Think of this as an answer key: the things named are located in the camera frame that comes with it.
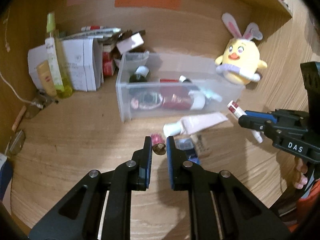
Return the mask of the person right hand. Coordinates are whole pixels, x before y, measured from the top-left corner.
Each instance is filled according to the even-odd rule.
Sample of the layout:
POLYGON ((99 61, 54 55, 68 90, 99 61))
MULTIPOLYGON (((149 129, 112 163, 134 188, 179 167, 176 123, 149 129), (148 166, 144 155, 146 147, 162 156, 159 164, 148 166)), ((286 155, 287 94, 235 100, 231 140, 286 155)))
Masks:
POLYGON ((307 171, 308 167, 306 163, 304 163, 303 159, 295 157, 295 168, 293 171, 292 183, 296 189, 302 189, 308 183, 308 178, 305 176, 307 171))

